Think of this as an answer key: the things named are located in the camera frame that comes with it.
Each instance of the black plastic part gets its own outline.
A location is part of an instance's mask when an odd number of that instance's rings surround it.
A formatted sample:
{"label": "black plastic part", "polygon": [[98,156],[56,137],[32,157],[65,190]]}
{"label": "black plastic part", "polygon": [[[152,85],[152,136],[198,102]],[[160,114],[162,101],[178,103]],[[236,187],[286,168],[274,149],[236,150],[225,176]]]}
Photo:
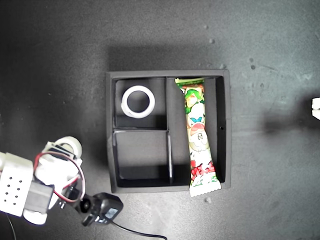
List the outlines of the black plastic part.
{"label": "black plastic part", "polygon": [[46,214],[54,193],[53,185],[44,185],[32,181],[26,197],[24,209]]}
{"label": "black plastic part", "polygon": [[[72,194],[77,196],[79,190],[73,188]],[[124,208],[120,198],[105,192],[94,196],[85,195],[78,202],[71,204],[83,218],[82,225],[90,226],[93,223],[107,225],[113,221]]]}
{"label": "black plastic part", "polygon": [[[205,78],[205,130],[217,177],[222,188],[230,187],[231,96],[228,70],[109,72],[106,74],[106,135],[113,193],[189,189],[190,156],[184,98],[175,78],[197,77]],[[122,94],[134,85],[148,87],[155,96],[155,109],[158,110],[146,118],[127,117],[121,110]]]}

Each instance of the white tape roll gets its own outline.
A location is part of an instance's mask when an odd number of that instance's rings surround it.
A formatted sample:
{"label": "white tape roll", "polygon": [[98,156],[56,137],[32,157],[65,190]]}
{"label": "white tape roll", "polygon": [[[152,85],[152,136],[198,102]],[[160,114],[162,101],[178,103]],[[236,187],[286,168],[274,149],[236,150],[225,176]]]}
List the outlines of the white tape roll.
{"label": "white tape roll", "polygon": [[[149,98],[149,106],[142,112],[132,111],[128,106],[128,97],[130,96],[130,94],[137,91],[144,92]],[[125,91],[125,93],[122,96],[121,108],[124,114],[127,115],[128,117],[135,118],[135,119],[143,119],[154,110],[155,104],[156,104],[155,96],[149,90],[149,88],[145,86],[137,85],[137,86],[132,86]]]}

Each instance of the black table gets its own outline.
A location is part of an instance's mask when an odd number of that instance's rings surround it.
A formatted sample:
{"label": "black table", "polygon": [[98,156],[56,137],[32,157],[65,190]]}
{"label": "black table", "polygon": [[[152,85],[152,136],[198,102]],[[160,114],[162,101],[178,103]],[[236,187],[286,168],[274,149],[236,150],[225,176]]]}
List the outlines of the black table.
{"label": "black table", "polygon": [[[0,151],[83,144],[87,192],[110,191],[106,71],[230,70],[231,188],[120,194],[116,222],[170,240],[320,237],[320,2],[1,1]],[[70,207],[45,226],[12,217],[17,239],[143,239],[82,227]],[[3,239],[11,229],[0,214]]]}

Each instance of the black box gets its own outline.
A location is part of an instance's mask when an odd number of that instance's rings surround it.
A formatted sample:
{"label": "black box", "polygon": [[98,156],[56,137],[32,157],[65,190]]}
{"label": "black box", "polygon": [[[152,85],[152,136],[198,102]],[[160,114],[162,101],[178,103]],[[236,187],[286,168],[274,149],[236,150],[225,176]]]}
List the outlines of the black box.
{"label": "black box", "polygon": [[[230,187],[229,71],[123,71],[106,74],[107,156],[113,193],[189,190],[191,169],[184,95],[175,78],[198,77],[205,78],[205,131],[216,175],[222,188]],[[121,109],[123,93],[135,85],[147,87],[155,98],[154,110],[141,119],[128,117]]]}

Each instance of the candy wrapper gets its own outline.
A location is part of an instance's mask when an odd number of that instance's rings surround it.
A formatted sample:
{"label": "candy wrapper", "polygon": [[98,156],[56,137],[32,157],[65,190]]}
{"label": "candy wrapper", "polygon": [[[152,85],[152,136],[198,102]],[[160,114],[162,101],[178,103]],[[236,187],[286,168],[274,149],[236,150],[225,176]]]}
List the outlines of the candy wrapper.
{"label": "candy wrapper", "polygon": [[175,83],[182,90],[185,98],[186,130],[191,166],[189,188],[191,197],[221,189],[205,131],[204,81],[204,78],[175,79]]}

